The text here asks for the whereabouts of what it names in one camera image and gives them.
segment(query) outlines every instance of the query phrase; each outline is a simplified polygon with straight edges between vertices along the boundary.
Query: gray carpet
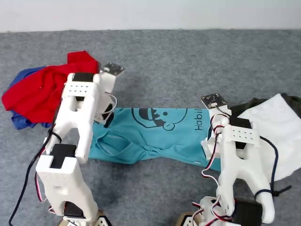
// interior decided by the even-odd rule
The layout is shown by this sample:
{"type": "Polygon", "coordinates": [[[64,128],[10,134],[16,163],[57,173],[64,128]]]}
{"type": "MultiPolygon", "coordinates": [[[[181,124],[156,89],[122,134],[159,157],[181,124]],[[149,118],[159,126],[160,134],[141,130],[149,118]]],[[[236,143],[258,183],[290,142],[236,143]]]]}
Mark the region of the gray carpet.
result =
{"type": "MultiPolygon", "coordinates": [[[[126,68],[114,94],[119,107],[198,107],[200,96],[220,92],[231,105],[278,92],[301,96],[301,31],[99,31],[0,34],[0,91],[24,68],[62,64],[66,53],[86,49],[103,64],[126,68]]],[[[25,170],[46,129],[17,131],[0,108],[0,219],[16,204],[25,170]]],[[[75,142],[73,132],[67,142],[75,142]]],[[[99,208],[115,226],[172,226],[191,201],[214,195],[201,168],[158,158],[134,165],[89,160],[83,176],[99,208]]],[[[272,225],[300,225],[301,171],[276,182],[293,189],[275,199],[272,225]]],[[[241,181],[238,197],[252,198],[241,181]]],[[[54,226],[59,217],[35,195],[33,174],[14,219],[15,226],[54,226]]]]}

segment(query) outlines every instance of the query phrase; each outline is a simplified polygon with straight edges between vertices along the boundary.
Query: white wall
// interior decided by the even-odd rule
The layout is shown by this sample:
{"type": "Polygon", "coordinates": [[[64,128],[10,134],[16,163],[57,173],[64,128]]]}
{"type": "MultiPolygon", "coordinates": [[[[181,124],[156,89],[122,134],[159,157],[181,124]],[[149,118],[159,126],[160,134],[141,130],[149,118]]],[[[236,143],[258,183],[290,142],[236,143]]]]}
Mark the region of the white wall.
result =
{"type": "Polygon", "coordinates": [[[301,0],[0,0],[0,32],[300,29],[301,0]]]}

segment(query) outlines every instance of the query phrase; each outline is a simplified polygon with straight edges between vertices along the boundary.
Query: blue shirt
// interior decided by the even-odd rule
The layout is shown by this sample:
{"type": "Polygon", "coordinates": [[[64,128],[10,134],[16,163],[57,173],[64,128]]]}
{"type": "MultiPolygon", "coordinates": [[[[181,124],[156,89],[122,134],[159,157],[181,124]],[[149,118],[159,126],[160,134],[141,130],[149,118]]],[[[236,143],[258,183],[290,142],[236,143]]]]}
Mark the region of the blue shirt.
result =
{"type": "MultiPolygon", "coordinates": [[[[118,108],[108,128],[93,124],[89,157],[125,164],[166,157],[206,166],[200,142],[209,125],[207,109],[118,108]]],[[[220,170],[220,160],[211,168],[220,170]]]]}

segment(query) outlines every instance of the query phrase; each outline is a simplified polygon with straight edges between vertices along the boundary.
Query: black cloth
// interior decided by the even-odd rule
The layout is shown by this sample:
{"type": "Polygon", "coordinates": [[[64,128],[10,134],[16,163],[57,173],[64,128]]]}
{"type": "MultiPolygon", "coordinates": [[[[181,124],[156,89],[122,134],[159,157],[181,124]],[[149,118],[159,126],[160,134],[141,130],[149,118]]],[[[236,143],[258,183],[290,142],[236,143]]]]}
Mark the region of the black cloth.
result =
{"type": "MultiPolygon", "coordinates": [[[[286,93],[281,94],[282,98],[286,103],[292,108],[292,110],[301,118],[301,98],[295,96],[288,96],[286,93]]],[[[248,103],[232,106],[230,109],[232,111],[232,116],[238,117],[245,110],[260,105],[268,99],[257,99],[253,98],[248,103]]]]}

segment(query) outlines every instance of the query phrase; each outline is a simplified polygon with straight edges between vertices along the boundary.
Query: white cloth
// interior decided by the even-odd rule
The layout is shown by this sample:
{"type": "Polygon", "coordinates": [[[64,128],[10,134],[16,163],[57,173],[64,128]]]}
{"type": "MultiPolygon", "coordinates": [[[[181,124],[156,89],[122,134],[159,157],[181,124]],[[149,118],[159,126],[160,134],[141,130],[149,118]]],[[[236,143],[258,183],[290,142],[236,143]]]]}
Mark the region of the white cloth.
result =
{"type": "MultiPolygon", "coordinates": [[[[259,135],[270,140],[278,149],[279,159],[275,181],[291,175],[301,167],[301,119],[280,94],[244,111],[239,118],[254,122],[259,135]]],[[[261,140],[261,162],[271,180],[275,151],[261,140]]]]}

